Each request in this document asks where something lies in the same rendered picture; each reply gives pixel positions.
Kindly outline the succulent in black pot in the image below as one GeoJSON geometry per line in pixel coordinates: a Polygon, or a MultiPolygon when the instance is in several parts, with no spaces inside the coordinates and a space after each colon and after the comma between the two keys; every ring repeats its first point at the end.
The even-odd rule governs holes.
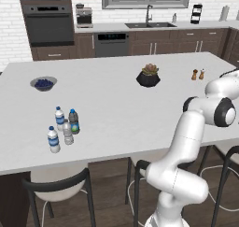
{"type": "Polygon", "coordinates": [[[158,71],[159,68],[155,64],[147,64],[136,80],[143,87],[155,87],[161,81],[158,76],[158,71]]]}

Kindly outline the dark green-label bottle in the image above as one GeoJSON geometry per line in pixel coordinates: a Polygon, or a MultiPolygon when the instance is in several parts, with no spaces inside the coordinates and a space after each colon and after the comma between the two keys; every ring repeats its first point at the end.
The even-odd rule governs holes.
{"type": "Polygon", "coordinates": [[[68,116],[70,125],[71,125],[71,132],[73,135],[79,133],[79,123],[78,123],[78,114],[74,109],[71,109],[68,116]]]}

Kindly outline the clear grey plastic bottle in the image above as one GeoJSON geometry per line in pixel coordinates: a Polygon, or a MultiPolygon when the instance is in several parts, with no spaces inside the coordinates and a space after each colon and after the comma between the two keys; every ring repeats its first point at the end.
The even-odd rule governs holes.
{"type": "Polygon", "coordinates": [[[63,122],[63,135],[66,145],[72,145],[74,143],[74,137],[71,132],[71,125],[68,120],[64,120],[63,122]]]}

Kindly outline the white blue-label plastic bottle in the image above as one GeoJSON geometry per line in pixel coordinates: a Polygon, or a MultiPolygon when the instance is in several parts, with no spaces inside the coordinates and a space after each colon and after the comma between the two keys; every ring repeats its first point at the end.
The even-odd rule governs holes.
{"type": "Polygon", "coordinates": [[[57,132],[55,131],[53,126],[49,127],[48,132],[48,141],[49,141],[49,148],[52,153],[58,153],[61,149],[59,144],[59,137],[57,132]]]}
{"type": "Polygon", "coordinates": [[[59,106],[56,107],[55,120],[59,131],[63,130],[64,113],[59,106]]]}

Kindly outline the dark dishwasher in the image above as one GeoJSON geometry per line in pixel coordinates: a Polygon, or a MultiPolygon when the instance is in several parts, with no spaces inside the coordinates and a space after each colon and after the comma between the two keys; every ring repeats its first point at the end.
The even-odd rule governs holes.
{"type": "Polygon", "coordinates": [[[129,51],[129,34],[126,32],[96,33],[94,35],[95,56],[127,56],[129,51]]]}

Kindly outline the grey bowl of blueberries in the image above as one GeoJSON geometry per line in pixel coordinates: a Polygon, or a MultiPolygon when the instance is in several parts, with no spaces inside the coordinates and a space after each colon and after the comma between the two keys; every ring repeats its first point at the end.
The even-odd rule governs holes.
{"type": "Polygon", "coordinates": [[[30,85],[38,91],[47,92],[50,91],[56,83],[57,79],[54,77],[40,77],[33,79],[30,85]]]}

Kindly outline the brown base cupboard run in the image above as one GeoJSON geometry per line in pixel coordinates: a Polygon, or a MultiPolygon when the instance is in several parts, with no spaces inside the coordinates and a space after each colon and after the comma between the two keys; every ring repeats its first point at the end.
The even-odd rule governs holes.
{"type": "MultiPolygon", "coordinates": [[[[239,30],[226,28],[129,31],[128,55],[211,52],[239,68],[239,30]]],[[[74,46],[31,48],[34,61],[97,58],[94,35],[75,34],[74,46]]]]}

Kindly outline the dark sink basin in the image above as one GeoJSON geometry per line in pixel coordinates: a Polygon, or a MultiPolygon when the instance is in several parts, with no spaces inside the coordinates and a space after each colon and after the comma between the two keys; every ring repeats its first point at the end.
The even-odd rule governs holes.
{"type": "Polygon", "coordinates": [[[151,22],[151,23],[125,23],[128,28],[165,28],[176,27],[170,22],[151,22]]]}

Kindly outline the silver coffee machine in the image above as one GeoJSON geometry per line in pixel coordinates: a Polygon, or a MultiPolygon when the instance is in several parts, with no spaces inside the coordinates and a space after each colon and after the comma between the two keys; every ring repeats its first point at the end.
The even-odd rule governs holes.
{"type": "Polygon", "coordinates": [[[92,28],[92,9],[76,4],[77,28],[92,28]]]}

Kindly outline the dark sink tap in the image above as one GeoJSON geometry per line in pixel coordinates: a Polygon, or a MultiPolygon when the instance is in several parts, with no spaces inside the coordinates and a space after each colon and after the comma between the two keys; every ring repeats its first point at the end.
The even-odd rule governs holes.
{"type": "Polygon", "coordinates": [[[148,24],[149,21],[152,21],[152,15],[151,16],[149,15],[149,10],[151,8],[153,8],[153,6],[152,5],[148,5],[148,7],[147,7],[147,14],[146,14],[146,24],[148,24]]]}

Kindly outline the dark built-in oven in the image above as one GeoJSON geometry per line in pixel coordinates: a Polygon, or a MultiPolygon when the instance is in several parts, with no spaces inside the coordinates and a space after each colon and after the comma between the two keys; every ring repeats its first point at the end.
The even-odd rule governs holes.
{"type": "Polygon", "coordinates": [[[22,11],[32,47],[74,45],[69,5],[23,5],[22,11]]]}

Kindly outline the white paper towel roll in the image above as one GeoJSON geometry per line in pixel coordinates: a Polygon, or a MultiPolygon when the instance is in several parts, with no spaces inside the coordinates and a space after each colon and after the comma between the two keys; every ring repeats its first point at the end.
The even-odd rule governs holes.
{"type": "Polygon", "coordinates": [[[225,6],[225,7],[222,8],[219,21],[226,21],[227,20],[229,10],[230,10],[229,6],[225,6]]]}

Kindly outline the white black-frame stool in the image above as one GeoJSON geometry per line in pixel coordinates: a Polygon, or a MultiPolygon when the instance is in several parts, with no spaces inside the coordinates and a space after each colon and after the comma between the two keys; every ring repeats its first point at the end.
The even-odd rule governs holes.
{"type": "Polygon", "coordinates": [[[35,198],[45,202],[44,208],[49,210],[49,216],[54,217],[51,204],[72,198],[80,191],[87,194],[91,227],[96,227],[91,175],[87,163],[75,163],[68,166],[36,169],[31,172],[31,179],[23,178],[22,186],[28,192],[30,207],[35,227],[44,227],[44,221],[39,220],[35,198]]]}
{"type": "Polygon", "coordinates": [[[204,156],[203,159],[201,161],[200,167],[198,169],[197,172],[197,176],[202,177],[203,176],[203,171],[207,170],[207,169],[213,169],[213,168],[220,168],[222,167],[222,171],[221,171],[221,176],[220,176],[220,182],[219,182],[219,186],[218,186],[218,194],[217,194],[217,200],[214,200],[214,198],[212,197],[211,193],[209,192],[210,197],[212,198],[212,200],[215,203],[215,207],[214,207],[214,213],[213,213],[213,219],[211,222],[211,227],[215,227],[216,223],[217,223],[217,217],[218,217],[218,211],[220,208],[224,209],[224,207],[220,206],[220,200],[221,200],[221,196],[223,193],[223,188],[224,188],[224,184],[230,174],[230,172],[234,172],[235,175],[237,175],[239,177],[239,174],[234,171],[231,168],[232,165],[232,161],[231,161],[231,157],[233,156],[233,154],[239,154],[239,146],[234,146],[231,147],[229,149],[229,151],[226,153],[226,155],[222,154],[222,150],[216,150],[216,152],[218,153],[218,155],[220,156],[220,158],[223,160],[223,165],[217,165],[217,166],[210,166],[210,167],[204,167],[206,158],[209,154],[209,150],[213,148],[214,150],[216,150],[216,146],[207,146],[204,152],[204,156]]]}
{"type": "Polygon", "coordinates": [[[130,205],[134,216],[134,227],[143,227],[138,220],[139,182],[145,178],[145,172],[150,163],[156,162],[168,152],[168,149],[152,151],[150,154],[134,155],[128,158],[125,204],[130,205]],[[134,198],[131,199],[130,188],[134,185],[134,198]]]}

